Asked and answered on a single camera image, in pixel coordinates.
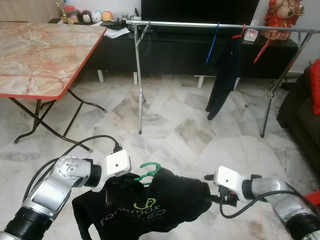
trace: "red clothes hanger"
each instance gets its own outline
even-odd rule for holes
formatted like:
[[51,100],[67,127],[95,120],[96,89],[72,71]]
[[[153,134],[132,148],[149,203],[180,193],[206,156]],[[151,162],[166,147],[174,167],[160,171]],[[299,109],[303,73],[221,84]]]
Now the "red clothes hanger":
[[258,59],[261,57],[261,55],[264,53],[264,51],[265,51],[265,50],[267,49],[267,47],[269,46],[270,40],[271,40],[270,38],[271,38],[271,35],[272,35],[273,31],[275,30],[275,27],[277,27],[277,25],[274,25],[274,26],[273,26],[273,29],[271,30],[271,33],[270,33],[270,36],[269,36],[268,41],[266,41],[265,45],[264,45],[263,48],[260,50],[260,52],[258,53],[258,55],[256,56],[256,58],[254,59],[253,64],[255,64],[255,63],[258,61]]
[[246,24],[244,23],[244,24],[243,24],[242,32],[241,32],[240,34],[238,34],[238,35],[232,36],[232,38],[233,38],[233,39],[241,38],[241,37],[242,37],[242,34],[245,32],[245,30],[246,30]]

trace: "green clothes hanger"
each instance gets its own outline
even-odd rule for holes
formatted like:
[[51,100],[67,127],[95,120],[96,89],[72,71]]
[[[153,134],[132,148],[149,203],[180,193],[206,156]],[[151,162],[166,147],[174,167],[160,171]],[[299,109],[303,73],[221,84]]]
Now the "green clothes hanger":
[[[161,169],[161,165],[160,165],[159,163],[153,162],[153,161],[146,162],[146,163],[142,164],[142,165],[140,166],[140,168],[142,169],[142,168],[144,168],[145,166],[148,166],[148,165],[156,165],[155,170],[153,170],[153,171],[148,171],[147,174],[144,174],[144,175],[142,175],[141,177],[135,178],[135,179],[134,179],[135,181],[141,181],[141,180],[142,180],[143,178],[145,178],[145,177],[154,177],[155,174]],[[143,185],[150,185],[151,182],[145,182],[145,183],[142,183],[142,184],[143,184]]]

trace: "marble floor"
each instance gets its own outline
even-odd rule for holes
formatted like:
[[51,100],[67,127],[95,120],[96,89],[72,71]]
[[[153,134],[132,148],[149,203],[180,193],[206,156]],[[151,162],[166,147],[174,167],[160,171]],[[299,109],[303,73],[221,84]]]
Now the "marble floor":
[[[266,106],[266,91],[270,80],[241,79],[231,92],[222,110],[212,120],[204,111],[214,78],[206,78],[202,89],[197,80],[185,75],[145,75],[142,135],[138,134],[138,92],[133,76],[127,73],[105,73],[100,83],[96,72],[82,71],[72,90],[84,100],[100,104],[107,113],[84,106],[67,137],[74,140],[108,134],[115,137],[131,157],[132,172],[145,173],[139,166],[147,161],[185,177],[198,178],[213,174],[221,165],[242,175],[278,175],[291,182],[301,193],[319,189],[319,178],[307,162],[295,139],[282,129],[277,111],[286,96],[279,89],[270,111],[265,138],[260,138]],[[22,100],[34,109],[34,100]],[[77,109],[78,102],[66,94],[51,109],[45,121],[63,133]],[[3,229],[19,209],[25,189],[33,174],[45,162],[60,156],[72,144],[60,140],[42,126],[35,134],[13,144],[16,136],[31,129],[32,119],[6,98],[0,98],[0,229]],[[72,151],[80,158],[96,162],[112,152],[108,139],[95,139]],[[211,182],[210,190],[217,191]],[[75,188],[74,198],[88,188]],[[225,207],[231,214],[242,207]],[[99,239],[91,228],[92,238]],[[233,219],[225,219],[217,204],[194,222],[185,222],[169,233],[152,232],[142,240],[289,240],[272,208],[263,202]],[[45,240],[81,239],[69,201],[44,237]]]

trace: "black table leg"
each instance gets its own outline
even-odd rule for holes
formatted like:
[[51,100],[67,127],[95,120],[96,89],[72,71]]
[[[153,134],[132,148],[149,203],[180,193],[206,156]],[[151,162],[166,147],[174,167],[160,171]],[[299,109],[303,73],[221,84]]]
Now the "black table leg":
[[75,98],[77,99],[79,102],[80,102],[80,105],[79,107],[77,108],[75,114],[73,115],[72,119],[71,119],[71,122],[69,123],[68,127],[66,128],[66,130],[64,131],[63,133],[63,136],[65,137],[68,133],[68,131],[70,130],[72,124],[74,123],[81,107],[83,106],[83,104],[87,104],[87,105],[90,105],[90,106],[94,106],[94,107],[97,107],[99,109],[101,109],[102,111],[104,111],[105,113],[107,112],[106,109],[104,109],[102,106],[98,105],[98,104],[95,104],[95,103],[92,103],[92,102],[88,102],[88,101],[85,101],[85,100],[82,100],[81,98],[79,98],[77,95],[75,95],[70,89],[68,89],[68,92]]
[[[36,106],[35,106],[35,112],[34,112],[34,115],[36,115],[37,117],[39,116],[40,105],[41,105],[41,99],[37,99],[37,100],[36,100]],[[22,134],[22,135],[18,136],[18,137],[13,141],[13,143],[14,143],[14,144],[17,144],[20,139],[22,139],[22,138],[24,138],[24,137],[26,137],[26,136],[29,136],[29,135],[31,135],[31,134],[33,134],[33,133],[36,131],[38,125],[39,125],[39,123],[38,123],[37,119],[34,118],[34,119],[33,119],[33,127],[32,127],[32,130],[31,130],[30,132],[27,132],[27,133],[25,133],[25,134]]]
[[98,109],[101,109],[102,111],[104,111],[105,113],[107,112],[107,110],[105,110],[102,106],[99,106],[98,104],[92,103],[92,102],[87,102],[82,100],[81,98],[79,98],[78,96],[76,96],[70,89],[68,89],[68,92],[75,98],[77,99],[79,102],[87,104],[87,105],[91,105],[91,106],[95,106]]
[[52,100],[52,101],[47,101],[41,104],[40,109],[42,109],[44,106],[51,104],[52,102],[54,103],[56,100]]
[[[64,136],[61,136],[59,133],[57,133],[55,130],[53,130],[50,126],[48,126],[41,118],[43,118],[44,116],[42,116],[41,118],[39,118],[36,114],[34,114],[32,111],[30,111],[28,108],[26,108],[21,102],[19,102],[18,100],[16,100],[15,98],[13,97],[9,97],[9,99],[14,102],[19,108],[21,108],[23,111],[25,111],[28,115],[30,115],[32,118],[34,118],[34,120],[36,121],[36,123],[34,122],[33,123],[33,128],[37,128],[37,126],[39,124],[41,124],[42,126],[44,126],[49,132],[51,132],[52,134],[54,134],[55,136],[57,136],[58,138],[62,139],[62,140],[65,140],[69,143],[73,143],[73,144],[77,144],[78,142],[77,141],[74,141],[74,140],[71,140],[69,138],[66,138]],[[37,100],[37,107],[36,108],[40,108],[40,105],[41,105],[41,101],[38,101]],[[87,146],[83,145],[83,144],[80,144],[79,146],[81,146],[82,148],[84,148],[85,150],[91,152],[91,149],[88,148]]]

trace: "red statue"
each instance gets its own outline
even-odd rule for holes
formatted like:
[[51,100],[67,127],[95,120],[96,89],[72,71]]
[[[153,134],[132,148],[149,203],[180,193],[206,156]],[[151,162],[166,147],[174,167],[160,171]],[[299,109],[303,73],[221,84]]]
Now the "red statue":
[[[269,10],[264,17],[264,25],[291,28],[291,25],[296,25],[298,17],[304,14],[304,9],[300,5],[300,0],[269,0]],[[262,31],[262,35],[271,40],[287,40],[291,32],[264,30]]]

